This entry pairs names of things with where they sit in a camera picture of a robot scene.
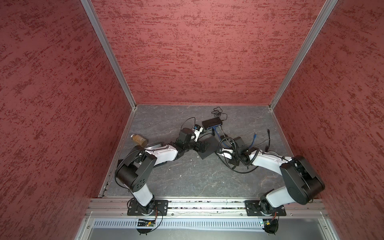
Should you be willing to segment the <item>black calculator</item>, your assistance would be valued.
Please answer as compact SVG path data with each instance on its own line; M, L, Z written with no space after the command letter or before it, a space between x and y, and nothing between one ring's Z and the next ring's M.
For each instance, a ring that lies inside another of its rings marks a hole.
M157 149L157 148L161 148L161 147L164 147L164 146L165 146L164 143L158 142L158 143L146 146L146 149Z

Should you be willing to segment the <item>glass jar with brown contents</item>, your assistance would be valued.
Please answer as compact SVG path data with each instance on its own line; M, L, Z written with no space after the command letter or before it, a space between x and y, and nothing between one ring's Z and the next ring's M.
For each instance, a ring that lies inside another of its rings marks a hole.
M139 134L132 134L131 135L131 139L132 141L138 145L138 146L141 146L143 148L145 148L147 145L148 145L148 140L145 139L144 137L142 137L141 135Z

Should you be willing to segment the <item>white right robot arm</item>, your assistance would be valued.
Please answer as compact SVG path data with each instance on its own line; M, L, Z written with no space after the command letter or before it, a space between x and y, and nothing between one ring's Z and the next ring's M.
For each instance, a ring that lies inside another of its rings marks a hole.
M263 194L259 200L245 201L248 216L285 216L285 205L306 205L325 190L325 183L303 156L280 156L275 152L246 146L241 138L225 138L223 141L227 142L228 147L222 147L222 143L219 143L216 154L224 158L222 162L232 171L238 173L236 167L242 163L245 167L253 167L243 174L264 168L279 174L284 180L283 187Z

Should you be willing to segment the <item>black power adapter with cable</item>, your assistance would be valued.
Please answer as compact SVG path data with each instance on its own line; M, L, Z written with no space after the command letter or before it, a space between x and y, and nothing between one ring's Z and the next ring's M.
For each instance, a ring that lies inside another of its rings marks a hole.
M211 114L214 118L219 118L221 121L226 121L228 119L228 114L224 113L221 107L216 107L211 111Z

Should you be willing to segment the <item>black network switch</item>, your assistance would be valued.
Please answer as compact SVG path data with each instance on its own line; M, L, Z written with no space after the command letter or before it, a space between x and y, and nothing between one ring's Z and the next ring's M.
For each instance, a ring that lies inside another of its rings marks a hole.
M204 129L208 130L210 128L220 126L223 124L223 121L219 117L215 117L209 120L202 121L202 126Z
M206 159L210 155L214 154L218 147L218 140L215 137L209 137L201 141L201 150L204 152L198 152L198 155L201 159Z

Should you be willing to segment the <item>aluminium right corner post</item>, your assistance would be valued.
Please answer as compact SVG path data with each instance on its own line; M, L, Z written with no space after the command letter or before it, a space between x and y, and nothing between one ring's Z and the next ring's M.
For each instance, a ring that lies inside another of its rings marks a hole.
M283 93L287 89L289 83L293 79L295 73L299 69L302 61L306 57L308 51L312 47L318 34L322 30L324 24L326 23L327 19L329 18L330 14L332 13L332 11L333 11L333 9L337 3L338 3L338 0L326 0L325 1L324 5L321 8L317 18L315 19L309 33L307 34L302 46L300 47L300 50L298 51L291 67L289 68L287 74L285 75L278 91L276 92L271 103L269 104L269 109L271 112L273 112L274 109L276 108L279 100L283 96Z

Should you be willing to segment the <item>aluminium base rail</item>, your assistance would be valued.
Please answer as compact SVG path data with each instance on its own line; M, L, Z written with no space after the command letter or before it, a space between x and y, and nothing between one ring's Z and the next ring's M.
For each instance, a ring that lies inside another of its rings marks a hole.
M242 198L173 198L155 200L159 216L165 218L272 218L286 219L329 219L330 215L320 199L306 205L283 204L276 213L263 215L258 209L257 199ZM130 197L96 198L86 210L86 216L93 217L139 217L141 214Z

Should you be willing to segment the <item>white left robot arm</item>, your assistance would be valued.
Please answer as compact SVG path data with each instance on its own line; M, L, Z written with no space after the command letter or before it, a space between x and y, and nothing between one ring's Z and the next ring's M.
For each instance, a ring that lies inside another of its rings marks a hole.
M139 214L149 216L157 210L155 196L147 185L153 168L175 161L190 150L206 152L210 143L199 140L203 131L204 128L199 125L191 129L182 128L175 142L159 147L135 146L120 161L114 174L115 182L130 191L133 195L131 202L137 207Z

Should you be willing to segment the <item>aluminium corner post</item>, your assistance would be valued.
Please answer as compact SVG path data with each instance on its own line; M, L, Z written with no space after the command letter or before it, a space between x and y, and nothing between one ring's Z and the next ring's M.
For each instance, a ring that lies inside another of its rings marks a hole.
M101 25L101 22L97 16L97 13L95 11L95 8L92 4L92 1L90 0L81 0L81 3L83 5L83 8L86 11L86 14L93 26L93 29L104 49L104 52L115 72L115 75L130 103L131 108L135 111L137 108L136 101L134 100L133 94L129 88L129 85L126 81L126 78L124 77L123 71L121 70L121 67L119 66L118 60L113 52L113 49L108 41L108 38L105 34L105 31L103 30L103 27Z
M293 79L295 73L299 69L302 61L306 57L308 51L312 47L318 34L322 30L324 24L326 23L327 19L329 18L330 14L332 13L332 11L333 11L333 9L337 3L338 3L338 0L326 0L325 1L324 5L321 8L317 18L315 19L309 33L307 34L302 46L300 47L300 50L298 51L291 67L289 68L287 74L285 75L278 91L276 92L271 103L269 104L269 109L271 112L273 112L274 109L276 108L279 100L283 96L283 93L287 89L289 83Z

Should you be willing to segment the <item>aluminium left corner post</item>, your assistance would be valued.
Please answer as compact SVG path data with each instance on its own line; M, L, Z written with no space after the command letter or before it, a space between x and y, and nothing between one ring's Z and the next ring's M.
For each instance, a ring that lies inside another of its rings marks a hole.
M121 70L121 67L119 66L118 60L113 52L113 49L108 41L108 38L105 34L105 31L103 30L103 27L101 25L101 22L97 16L97 13L95 11L95 8L92 4L92 1L90 0L81 0L81 3L83 5L83 8L86 11L86 14L93 26L93 29L104 49L104 52L115 72L115 75L130 103L131 108L135 111L137 108L136 101L134 100L133 94L129 88L129 85L126 81L126 78L124 77L123 71Z

